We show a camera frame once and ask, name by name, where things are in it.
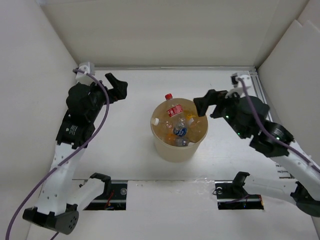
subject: round container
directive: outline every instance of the round container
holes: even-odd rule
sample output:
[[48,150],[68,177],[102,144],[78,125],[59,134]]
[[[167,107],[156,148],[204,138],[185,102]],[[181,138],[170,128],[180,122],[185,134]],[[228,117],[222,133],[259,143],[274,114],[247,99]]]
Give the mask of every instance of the round container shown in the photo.
[[[184,98],[175,98],[175,99],[179,101],[184,111],[190,111],[193,113],[197,112],[197,108],[193,101],[190,101]],[[174,163],[181,163],[189,160],[197,151],[200,143],[205,139],[208,132],[208,119],[207,119],[207,116],[201,117],[201,121],[203,122],[203,125],[202,125],[203,136],[199,136],[200,139],[195,144],[190,146],[171,146],[163,142],[157,136],[157,133],[155,132],[152,124],[152,120],[154,118],[161,118],[161,116],[163,116],[163,114],[167,112],[168,109],[165,109],[166,107],[167,107],[167,103],[166,101],[164,101],[154,110],[151,117],[150,125],[151,125],[151,131],[154,136],[154,145],[159,156],[162,157],[164,160],[167,160],[169,162],[174,162]]]

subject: blue label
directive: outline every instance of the blue label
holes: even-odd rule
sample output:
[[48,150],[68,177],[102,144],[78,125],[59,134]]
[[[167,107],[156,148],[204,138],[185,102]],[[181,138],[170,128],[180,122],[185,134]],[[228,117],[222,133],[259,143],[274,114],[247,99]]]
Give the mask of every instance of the blue label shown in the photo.
[[186,133],[187,133],[187,128],[184,127],[184,128],[182,128],[182,129],[180,129],[180,130],[174,128],[174,129],[173,129],[173,133],[174,133],[175,135],[179,136],[179,137],[183,137],[183,136],[186,135]]

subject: white table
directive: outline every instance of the white table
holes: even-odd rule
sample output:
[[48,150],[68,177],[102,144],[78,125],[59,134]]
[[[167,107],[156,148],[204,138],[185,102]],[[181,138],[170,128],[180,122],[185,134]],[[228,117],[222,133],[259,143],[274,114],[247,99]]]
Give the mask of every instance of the white table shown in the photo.
[[[105,126],[88,146],[74,179],[87,179],[98,172],[114,180],[131,180],[127,209],[82,211],[72,234],[56,239],[318,239],[311,217],[281,200],[263,197],[263,211],[218,210],[212,180],[231,180],[238,171],[278,178],[275,163],[250,148],[250,140],[241,140],[223,119],[208,119],[208,134],[190,161],[171,163],[157,155],[150,117],[164,95],[193,99],[209,89],[229,90],[230,75],[239,70],[245,69],[97,71],[99,79],[112,72],[127,81],[128,96],[110,106]],[[253,88],[249,93],[256,95]],[[52,235],[32,225],[28,240]]]

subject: beige bin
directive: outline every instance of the beige bin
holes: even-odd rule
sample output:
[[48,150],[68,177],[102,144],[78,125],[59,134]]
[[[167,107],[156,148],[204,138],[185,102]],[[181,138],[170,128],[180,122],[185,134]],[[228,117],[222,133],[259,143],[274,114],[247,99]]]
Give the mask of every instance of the beige bin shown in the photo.
[[[196,106],[194,104],[193,101],[190,101],[188,99],[184,99],[184,98],[175,98],[176,100],[179,101],[179,103],[181,104],[182,108],[184,111],[189,111],[192,113],[197,113],[197,109]],[[160,157],[162,157],[163,159],[169,161],[169,162],[174,162],[174,163],[181,163],[184,161],[189,160],[197,151],[200,143],[205,139],[207,132],[208,132],[208,119],[207,116],[203,116],[201,118],[203,124],[203,136],[199,136],[199,140],[190,146],[185,146],[185,147],[178,147],[178,146],[171,146],[169,144],[166,144],[165,142],[163,142],[158,136],[157,136],[157,132],[155,132],[154,130],[154,126],[152,124],[152,119],[154,118],[160,118],[161,115],[163,115],[167,109],[165,109],[166,101],[164,101],[163,103],[161,103],[153,112],[152,117],[151,117],[151,121],[150,121],[150,125],[151,125],[151,131],[153,133],[154,136],[154,145],[155,148],[158,152],[158,154],[160,155]]]

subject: red bottle cap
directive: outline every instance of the red bottle cap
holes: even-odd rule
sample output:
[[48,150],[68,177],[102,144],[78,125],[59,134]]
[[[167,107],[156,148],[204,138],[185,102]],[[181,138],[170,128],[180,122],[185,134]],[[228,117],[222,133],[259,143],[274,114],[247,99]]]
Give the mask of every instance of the red bottle cap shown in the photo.
[[168,93],[167,95],[165,95],[165,99],[166,100],[172,99],[172,94]]

